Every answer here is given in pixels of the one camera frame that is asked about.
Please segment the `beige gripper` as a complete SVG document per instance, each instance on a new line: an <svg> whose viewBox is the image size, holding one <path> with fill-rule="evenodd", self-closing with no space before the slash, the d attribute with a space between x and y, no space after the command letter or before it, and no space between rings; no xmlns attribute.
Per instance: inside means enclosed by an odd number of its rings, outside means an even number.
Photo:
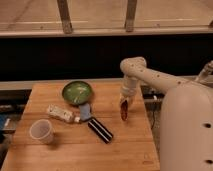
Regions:
<svg viewBox="0 0 213 171"><path fill-rule="evenodd" d="M125 99L128 99L128 112L131 109L133 103L134 103L134 96L136 94L136 90L134 88L128 88L128 87L122 87L120 90L120 98L119 98L119 106L120 109L123 110L124 108L124 101Z"/></svg>

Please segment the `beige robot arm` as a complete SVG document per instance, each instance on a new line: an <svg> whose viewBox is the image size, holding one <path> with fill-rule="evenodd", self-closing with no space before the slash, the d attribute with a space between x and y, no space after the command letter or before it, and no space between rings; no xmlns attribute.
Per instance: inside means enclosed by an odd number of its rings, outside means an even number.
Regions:
<svg viewBox="0 0 213 171"><path fill-rule="evenodd" d="M213 88L147 67L142 57L121 61L120 100L131 103L142 81L164 94L160 171L213 171Z"/></svg>

